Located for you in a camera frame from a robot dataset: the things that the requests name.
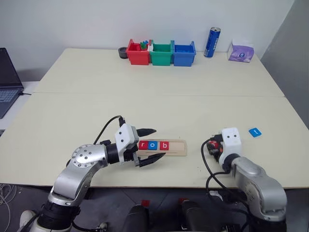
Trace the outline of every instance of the black cable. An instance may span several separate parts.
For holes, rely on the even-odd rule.
[[[243,232],[247,226],[248,226],[248,222],[243,224],[243,226],[241,227],[240,231]]]
[[[101,135],[103,134],[103,132],[105,131],[105,129],[107,128],[107,126],[113,121],[115,120],[116,118],[123,118],[121,115],[117,115],[115,117],[112,117],[106,124],[105,126],[103,127],[103,129],[101,130],[101,132],[98,134],[97,138],[95,139],[95,141],[93,142],[93,144],[97,144],[99,138],[101,137]]]
[[[40,215],[40,213],[37,213],[36,215],[34,215],[30,220],[29,222],[27,222],[26,225],[24,225],[24,227],[21,229],[20,232],[26,232],[28,227],[31,225],[31,223]]]
[[[220,175],[220,174],[228,174],[228,173],[225,173],[225,172],[218,172],[218,173],[214,173],[213,176]],[[209,191],[209,182],[210,182],[210,180],[213,178],[213,176],[209,176],[209,177],[207,178],[207,181],[206,181],[206,193],[207,193],[207,195],[209,196],[210,200],[211,200],[214,204],[216,204],[217,206],[219,206],[220,208],[222,208],[222,209],[224,209],[224,210],[233,211],[233,212],[237,212],[237,213],[242,213],[242,214],[244,214],[244,215],[246,215],[246,216],[248,217],[249,214],[248,214],[246,211],[242,210],[242,209],[229,208],[229,207],[226,207],[226,206],[223,205],[223,204],[218,204],[218,203],[215,201],[215,199],[213,198],[213,196],[211,196],[210,191]]]
[[[228,174],[228,173],[226,173],[226,172],[218,172],[218,173],[214,173],[213,176],[220,175],[220,174]],[[217,203],[215,201],[215,199],[213,198],[213,196],[211,196],[210,191],[209,191],[209,182],[213,178],[213,176],[209,176],[207,178],[207,181],[206,181],[206,193],[209,196],[209,199],[211,200],[212,203],[214,203],[215,205],[219,206],[220,208],[222,208],[224,210],[244,214],[246,216],[246,222],[241,227],[241,229],[242,229],[241,231],[243,231],[247,227],[247,225],[249,224],[248,221],[249,221],[250,215],[246,211],[244,211],[242,209],[229,208],[229,207],[226,207],[225,205],[219,204],[219,203]]]
[[[202,154],[202,158],[203,158],[203,161],[204,161],[204,164],[209,172],[209,174],[211,175],[211,177],[224,189],[226,190],[227,192],[229,192],[230,194],[234,195],[241,203],[243,203],[247,208],[248,208],[248,205],[247,203],[239,196],[237,195],[236,193],[232,192],[231,190],[229,190],[226,186],[224,186],[224,184],[222,184],[215,176],[214,174],[212,173],[210,167],[208,166],[207,164],[207,161],[206,161],[206,158],[205,158],[205,154],[204,154],[204,146],[206,143],[208,143],[210,141],[210,139],[206,140],[202,146],[201,146],[201,154]]]
[[[20,92],[19,95],[22,96],[22,95],[32,95],[32,94]]]
[[[99,231],[102,231],[102,229],[86,229],[86,228],[80,227],[80,226],[76,225],[74,221],[72,222],[72,226],[75,229],[77,229],[79,231],[84,231],[84,232],[99,232]]]

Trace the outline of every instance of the tissue box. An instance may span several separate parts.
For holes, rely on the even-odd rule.
[[[227,52],[228,60],[247,63],[251,61],[253,55],[254,49],[252,44],[234,40]]]

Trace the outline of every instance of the white table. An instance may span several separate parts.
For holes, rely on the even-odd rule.
[[[93,186],[205,187],[200,146],[224,127],[238,127],[244,155],[284,187],[309,186],[309,131],[256,56],[248,64],[198,53],[192,67],[134,66],[116,50],[93,49],[66,49],[0,138],[0,182],[53,185],[73,150],[93,143],[118,114],[158,130],[148,138],[186,140],[188,156],[143,168],[110,165]],[[254,127],[262,136],[248,133]],[[102,140],[116,129],[112,124]]]
[[[251,63],[209,59],[198,52],[192,67],[131,65],[117,50],[66,49],[36,92],[137,95],[283,97],[257,56]]]
[[[209,174],[200,146],[224,127],[238,127],[243,154],[284,187],[309,186],[309,131],[286,98],[135,98],[128,96],[124,101],[104,94],[34,93],[0,139],[0,154],[5,154],[0,162],[0,183],[53,185],[74,149],[93,143],[108,119],[121,114],[137,128],[157,129],[148,138],[186,140],[188,155],[163,157],[143,168],[132,162],[113,164],[95,175],[93,186],[204,188]],[[113,140],[117,127],[112,123],[101,139]],[[262,132],[260,137],[248,133],[254,127]],[[214,172],[220,170],[213,157],[207,159]],[[234,186],[230,177],[220,180]]]
[[[34,88],[38,85],[39,81],[25,81],[22,82],[24,86],[24,93],[32,94]],[[14,104],[11,106],[9,111],[5,114],[5,116],[0,119],[0,130],[5,130],[9,127],[13,119],[16,117],[17,113],[23,107],[23,105],[28,101],[30,95],[22,95],[17,98]]]

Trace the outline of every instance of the red plastic bin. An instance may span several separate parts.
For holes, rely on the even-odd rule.
[[[142,50],[139,43],[133,42],[130,39],[129,45],[126,48],[126,54],[131,64],[149,65],[150,53],[147,49]]]

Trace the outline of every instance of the white wall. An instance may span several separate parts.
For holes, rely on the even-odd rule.
[[[0,0],[0,46],[24,80],[40,79],[66,47],[119,48],[129,38],[195,41],[217,51],[246,38],[262,57],[294,0]]]
[[[296,0],[261,59],[309,128],[309,1]]]

